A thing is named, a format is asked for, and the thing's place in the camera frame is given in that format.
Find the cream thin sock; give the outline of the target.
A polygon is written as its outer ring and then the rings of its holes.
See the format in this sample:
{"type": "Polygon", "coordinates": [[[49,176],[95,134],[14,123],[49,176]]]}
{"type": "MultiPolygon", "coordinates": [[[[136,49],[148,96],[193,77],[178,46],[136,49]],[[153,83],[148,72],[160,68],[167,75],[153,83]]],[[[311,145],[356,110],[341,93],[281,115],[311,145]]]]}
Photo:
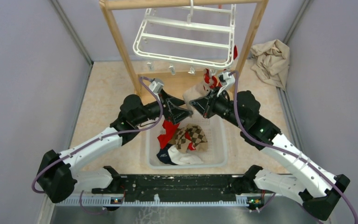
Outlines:
{"type": "Polygon", "coordinates": [[[209,69],[204,69],[201,82],[187,89],[182,95],[186,108],[193,112],[194,108],[189,103],[191,100],[203,97],[207,95],[211,89],[221,86],[218,78],[212,76],[209,69]]]}

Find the brown argyle sock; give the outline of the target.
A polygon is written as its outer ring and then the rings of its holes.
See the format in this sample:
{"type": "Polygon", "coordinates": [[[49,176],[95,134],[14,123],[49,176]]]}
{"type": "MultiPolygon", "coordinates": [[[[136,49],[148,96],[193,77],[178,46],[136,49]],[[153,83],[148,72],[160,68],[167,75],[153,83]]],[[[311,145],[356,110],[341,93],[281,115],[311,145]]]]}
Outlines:
{"type": "Polygon", "coordinates": [[[175,146],[181,153],[187,153],[189,140],[185,138],[185,132],[189,132],[196,152],[206,152],[208,150],[208,140],[206,134],[199,125],[187,124],[183,128],[178,128],[175,136],[175,146]]]}

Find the white sock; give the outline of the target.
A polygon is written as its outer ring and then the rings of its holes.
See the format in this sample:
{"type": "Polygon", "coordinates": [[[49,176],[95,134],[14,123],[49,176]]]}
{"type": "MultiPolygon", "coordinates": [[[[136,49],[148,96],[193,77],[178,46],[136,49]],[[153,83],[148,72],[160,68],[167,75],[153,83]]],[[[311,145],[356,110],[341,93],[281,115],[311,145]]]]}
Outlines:
{"type": "Polygon", "coordinates": [[[203,160],[196,155],[179,152],[175,145],[172,145],[167,151],[171,162],[176,165],[199,165],[204,163],[203,160]]]}

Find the navy santa sock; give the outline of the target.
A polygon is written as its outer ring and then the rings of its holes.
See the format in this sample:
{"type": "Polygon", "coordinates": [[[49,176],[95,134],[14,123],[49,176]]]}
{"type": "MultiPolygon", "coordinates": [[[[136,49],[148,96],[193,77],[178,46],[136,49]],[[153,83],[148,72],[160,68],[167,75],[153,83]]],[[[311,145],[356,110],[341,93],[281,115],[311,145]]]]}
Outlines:
{"type": "Polygon", "coordinates": [[[167,145],[165,148],[160,149],[160,151],[156,154],[156,157],[163,164],[176,165],[175,163],[172,162],[168,152],[170,146],[171,145],[167,145]]]}

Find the white plastic basket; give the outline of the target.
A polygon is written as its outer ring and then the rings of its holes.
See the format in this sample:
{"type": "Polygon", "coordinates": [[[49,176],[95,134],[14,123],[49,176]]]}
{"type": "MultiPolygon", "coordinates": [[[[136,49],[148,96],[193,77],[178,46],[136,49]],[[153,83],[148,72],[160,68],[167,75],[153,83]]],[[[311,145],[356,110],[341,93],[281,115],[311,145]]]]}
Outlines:
{"type": "Polygon", "coordinates": [[[200,115],[179,124],[162,120],[146,132],[146,157],[152,169],[209,168],[227,163],[222,119],[200,115]]]}

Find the white clip drying hanger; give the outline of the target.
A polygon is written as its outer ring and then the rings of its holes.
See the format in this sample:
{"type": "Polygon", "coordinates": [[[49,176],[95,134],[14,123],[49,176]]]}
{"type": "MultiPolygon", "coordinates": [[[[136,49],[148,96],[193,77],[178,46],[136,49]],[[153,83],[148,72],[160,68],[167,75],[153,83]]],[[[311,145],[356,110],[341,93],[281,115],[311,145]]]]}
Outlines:
{"type": "Polygon", "coordinates": [[[234,62],[236,4],[148,8],[132,49],[135,55],[170,65],[213,70],[234,62]]]}

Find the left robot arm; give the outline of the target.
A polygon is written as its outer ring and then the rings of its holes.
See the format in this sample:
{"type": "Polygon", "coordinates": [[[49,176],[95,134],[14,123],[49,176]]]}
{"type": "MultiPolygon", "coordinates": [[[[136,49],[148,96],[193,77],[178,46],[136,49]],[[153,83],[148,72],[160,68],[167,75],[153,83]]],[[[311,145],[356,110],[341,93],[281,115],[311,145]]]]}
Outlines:
{"type": "Polygon", "coordinates": [[[178,124],[190,117],[193,112],[183,108],[184,100],[176,98],[161,90],[157,99],[143,105],[140,96],[128,95],[122,105],[117,119],[94,138],[59,153],[50,150],[43,155],[37,176],[33,184],[41,186],[53,203],[60,203],[76,190],[106,189],[110,193],[120,190],[121,180],[113,168],[104,167],[93,173],[80,170],[112,149],[124,146],[133,140],[141,129],[139,126],[161,115],[165,120],[178,124]]]}

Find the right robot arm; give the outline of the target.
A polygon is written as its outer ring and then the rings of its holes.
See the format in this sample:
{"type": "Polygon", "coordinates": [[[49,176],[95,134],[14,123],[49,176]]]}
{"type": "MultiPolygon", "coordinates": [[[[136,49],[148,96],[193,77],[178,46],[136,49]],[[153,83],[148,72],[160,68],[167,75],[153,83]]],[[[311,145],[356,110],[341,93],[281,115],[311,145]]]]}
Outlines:
{"type": "Polygon", "coordinates": [[[247,191],[262,189],[280,194],[301,204],[313,217],[324,221],[340,199],[353,210],[344,194],[349,178],[324,170],[296,148],[276,125],[259,114],[261,105],[250,91],[240,91],[234,100],[228,100],[212,90],[189,104],[204,118],[218,115],[239,127],[241,137],[248,144],[274,158],[289,171],[288,175],[280,175],[253,165],[244,179],[247,191]]]}

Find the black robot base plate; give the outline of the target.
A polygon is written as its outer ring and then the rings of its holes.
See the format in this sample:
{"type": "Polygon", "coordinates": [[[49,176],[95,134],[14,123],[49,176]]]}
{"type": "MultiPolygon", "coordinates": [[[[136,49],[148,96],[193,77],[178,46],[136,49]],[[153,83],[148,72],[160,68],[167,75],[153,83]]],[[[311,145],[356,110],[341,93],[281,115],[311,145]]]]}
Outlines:
{"type": "Polygon", "coordinates": [[[92,194],[116,194],[113,204],[218,205],[233,203],[261,209],[267,191],[243,175],[122,175],[92,194]]]}

